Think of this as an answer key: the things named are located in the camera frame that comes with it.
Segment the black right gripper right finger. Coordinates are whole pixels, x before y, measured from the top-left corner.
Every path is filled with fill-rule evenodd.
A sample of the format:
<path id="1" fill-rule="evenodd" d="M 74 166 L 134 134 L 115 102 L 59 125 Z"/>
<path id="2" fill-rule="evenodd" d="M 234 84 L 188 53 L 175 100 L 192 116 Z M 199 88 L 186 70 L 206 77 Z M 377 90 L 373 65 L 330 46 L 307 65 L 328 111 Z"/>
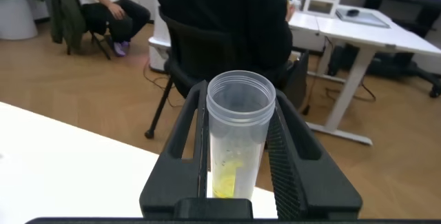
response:
<path id="1" fill-rule="evenodd" d="M 279 219 L 357 219 L 362 198 L 281 92 L 267 133 Z"/>

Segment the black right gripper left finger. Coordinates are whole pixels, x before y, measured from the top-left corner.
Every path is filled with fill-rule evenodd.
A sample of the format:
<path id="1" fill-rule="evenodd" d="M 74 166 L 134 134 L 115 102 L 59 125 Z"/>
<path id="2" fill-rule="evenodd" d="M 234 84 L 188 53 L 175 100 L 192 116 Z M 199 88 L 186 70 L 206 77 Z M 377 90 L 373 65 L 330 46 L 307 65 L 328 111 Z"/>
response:
<path id="1" fill-rule="evenodd" d="M 209 147 L 207 82 L 191 88 L 163 151 L 141 192 L 139 204 L 143 216 L 168 217 L 175 205 L 186 198 L 207 197 L 207 152 Z M 183 159 L 193 118 L 196 118 L 194 151 Z"/>

